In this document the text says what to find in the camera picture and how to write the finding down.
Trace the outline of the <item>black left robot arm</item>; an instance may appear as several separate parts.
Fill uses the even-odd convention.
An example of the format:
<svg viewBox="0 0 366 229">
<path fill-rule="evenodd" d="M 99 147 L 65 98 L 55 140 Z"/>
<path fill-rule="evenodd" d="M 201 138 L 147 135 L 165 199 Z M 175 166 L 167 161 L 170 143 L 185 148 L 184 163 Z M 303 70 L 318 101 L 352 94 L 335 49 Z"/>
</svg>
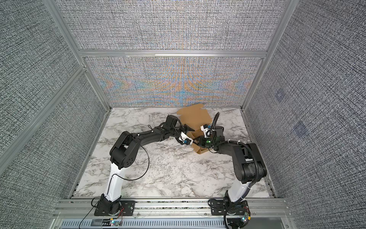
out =
<svg viewBox="0 0 366 229">
<path fill-rule="evenodd" d="M 188 136 L 194 129 L 182 124 L 178 117 L 168 115 L 160 125 L 141 133 L 124 131 L 110 150 L 111 170 L 107 187 L 95 205 L 95 216 L 115 216 L 122 211 L 121 191 L 124 181 L 136 179 L 124 178 L 124 175 L 136 160 L 139 149 L 145 145 L 162 142 L 171 137 L 181 145 L 191 145 L 193 139 Z"/>
</svg>

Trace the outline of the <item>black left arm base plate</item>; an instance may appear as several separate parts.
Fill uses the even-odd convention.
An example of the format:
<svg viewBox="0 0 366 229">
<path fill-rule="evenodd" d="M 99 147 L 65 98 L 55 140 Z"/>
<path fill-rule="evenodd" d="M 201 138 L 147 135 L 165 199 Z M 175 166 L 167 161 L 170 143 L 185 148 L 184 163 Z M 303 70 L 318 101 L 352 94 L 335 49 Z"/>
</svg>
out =
<svg viewBox="0 0 366 229">
<path fill-rule="evenodd" d="M 106 199 L 100 200 L 96 205 L 94 216 L 132 216 L 135 204 L 136 202 L 134 200 L 116 200 L 114 202 Z"/>
</svg>

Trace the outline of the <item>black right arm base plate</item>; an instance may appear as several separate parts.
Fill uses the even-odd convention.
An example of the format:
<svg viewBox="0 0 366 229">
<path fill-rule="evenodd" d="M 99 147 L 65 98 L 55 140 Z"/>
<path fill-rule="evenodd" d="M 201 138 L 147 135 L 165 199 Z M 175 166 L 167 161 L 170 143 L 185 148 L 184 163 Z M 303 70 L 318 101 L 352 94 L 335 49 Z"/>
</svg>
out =
<svg viewBox="0 0 366 229">
<path fill-rule="evenodd" d="M 246 200 L 235 204 L 228 200 L 212 198 L 208 200 L 208 206 L 213 216 L 223 216 L 225 213 L 227 215 L 251 216 L 251 211 Z"/>
</svg>

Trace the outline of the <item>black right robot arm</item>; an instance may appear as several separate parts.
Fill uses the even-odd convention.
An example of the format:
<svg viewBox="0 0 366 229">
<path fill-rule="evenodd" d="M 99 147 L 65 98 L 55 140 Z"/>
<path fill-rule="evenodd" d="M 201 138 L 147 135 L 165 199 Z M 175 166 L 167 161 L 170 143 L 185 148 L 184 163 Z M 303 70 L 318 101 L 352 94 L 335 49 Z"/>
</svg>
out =
<svg viewBox="0 0 366 229">
<path fill-rule="evenodd" d="M 226 140 L 224 128 L 210 125 L 201 126 L 203 136 L 195 139 L 201 148 L 232 158 L 235 180 L 225 193 L 226 212 L 234 214 L 243 207 L 244 199 L 251 188 L 267 176 L 267 168 L 255 143 L 244 143 L 240 140 Z"/>
</svg>

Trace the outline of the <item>brown cardboard box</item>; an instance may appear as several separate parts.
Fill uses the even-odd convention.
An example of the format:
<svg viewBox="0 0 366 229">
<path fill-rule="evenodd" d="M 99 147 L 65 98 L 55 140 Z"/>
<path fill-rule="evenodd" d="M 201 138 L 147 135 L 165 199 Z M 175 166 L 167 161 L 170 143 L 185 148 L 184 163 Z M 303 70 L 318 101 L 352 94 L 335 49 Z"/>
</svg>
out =
<svg viewBox="0 0 366 229">
<path fill-rule="evenodd" d="M 203 136 L 204 133 L 201 130 L 201 126 L 209 125 L 212 123 L 212 118 L 209 112 L 204 108 L 203 104 L 196 104 L 179 109 L 176 114 L 179 116 L 181 123 L 187 124 L 193 132 L 188 132 L 187 135 L 195 139 Z"/>
</svg>

